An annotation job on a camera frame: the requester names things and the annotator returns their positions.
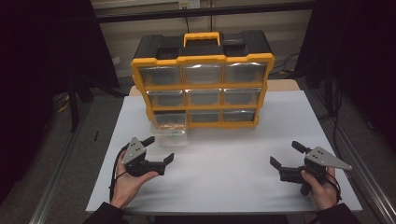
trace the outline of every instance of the black sleeve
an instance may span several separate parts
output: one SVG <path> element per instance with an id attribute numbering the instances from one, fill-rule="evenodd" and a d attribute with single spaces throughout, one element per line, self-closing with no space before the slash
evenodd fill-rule
<path id="1" fill-rule="evenodd" d="M 122 223 L 123 214 L 123 210 L 109 203 L 102 203 L 98 210 L 84 221 L 84 224 Z"/>
<path id="2" fill-rule="evenodd" d="M 319 211 L 317 215 L 320 224 L 360 224 L 359 220 L 344 203 Z"/>

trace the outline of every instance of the yellow and black storage box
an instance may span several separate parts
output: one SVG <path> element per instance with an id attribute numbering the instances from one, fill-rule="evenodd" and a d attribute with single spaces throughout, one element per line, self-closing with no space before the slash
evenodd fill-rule
<path id="1" fill-rule="evenodd" d="M 239 128 L 259 123 L 274 62 L 264 33 L 243 31 L 144 36 L 131 66 L 156 128 Z"/>

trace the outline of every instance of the white tabletop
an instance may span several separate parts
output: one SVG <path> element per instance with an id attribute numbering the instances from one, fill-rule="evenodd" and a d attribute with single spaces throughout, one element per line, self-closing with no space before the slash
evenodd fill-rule
<path id="1" fill-rule="evenodd" d="M 165 175 L 146 183 L 126 209 L 128 214 L 230 215 L 313 211 L 300 186 L 281 182 L 269 163 L 275 157 L 283 166 L 304 164 L 304 155 L 291 147 L 321 146 L 333 153 L 303 91 L 267 92 L 256 128 L 192 129 L 185 147 L 147 147 L 149 161 L 162 161 L 175 152 Z M 108 202 L 114 160 L 132 136 L 150 136 L 142 97 L 125 97 L 99 177 L 87 206 L 95 211 Z M 361 205 L 345 174 L 336 171 L 342 190 L 341 203 L 352 211 Z"/>

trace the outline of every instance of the clear plastic bin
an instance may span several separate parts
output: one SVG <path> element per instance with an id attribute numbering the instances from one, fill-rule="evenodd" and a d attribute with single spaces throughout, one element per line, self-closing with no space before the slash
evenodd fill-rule
<path id="1" fill-rule="evenodd" d="M 188 105 L 219 105 L 221 89 L 186 90 Z"/>
<path id="2" fill-rule="evenodd" d="M 184 105 L 183 91 L 147 91 L 151 106 Z"/>
<path id="3" fill-rule="evenodd" d="M 191 110 L 190 121 L 192 123 L 219 122 L 220 110 Z"/>
<path id="4" fill-rule="evenodd" d="M 221 68 L 217 63 L 188 64 L 181 67 L 186 84 L 220 84 Z"/>
<path id="5" fill-rule="evenodd" d="M 253 121 L 255 109 L 224 109 L 223 120 L 225 122 Z"/>
<path id="6" fill-rule="evenodd" d="M 178 66 L 141 67 L 139 70 L 147 86 L 176 85 L 181 83 Z"/>
<path id="7" fill-rule="evenodd" d="M 188 144 L 185 111 L 156 112 L 151 122 L 151 133 L 162 147 L 182 147 Z"/>
<path id="8" fill-rule="evenodd" d="M 225 83 L 262 82 L 266 63 L 231 63 L 224 68 Z"/>
<path id="9" fill-rule="evenodd" d="M 256 105 L 261 88 L 224 89 L 225 105 Z"/>

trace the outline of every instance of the white wall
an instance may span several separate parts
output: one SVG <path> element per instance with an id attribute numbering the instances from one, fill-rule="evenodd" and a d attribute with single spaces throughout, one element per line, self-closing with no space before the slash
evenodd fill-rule
<path id="1" fill-rule="evenodd" d="M 209 0 L 201 0 L 201 7 L 210 7 L 209 2 Z M 286 2 L 300 1 L 212 0 L 212 7 Z M 97 15 L 178 9 L 178 2 L 172 0 L 92 0 L 92 5 Z M 226 34 L 239 33 L 243 30 L 263 30 L 276 56 L 276 64 L 280 64 L 288 55 L 300 51 L 310 15 L 311 10 L 214 16 L 212 26 L 213 31 Z M 191 33 L 210 31 L 209 17 L 188 18 L 188 21 Z M 128 77 L 132 74 L 130 63 L 143 35 L 182 35 L 187 33 L 187 25 L 182 18 L 111 22 L 101 24 L 101 28 L 110 54 L 113 58 L 120 57 L 120 64 L 115 65 L 119 77 Z M 291 69 L 295 62 L 296 59 L 291 60 L 288 63 L 288 68 Z"/>

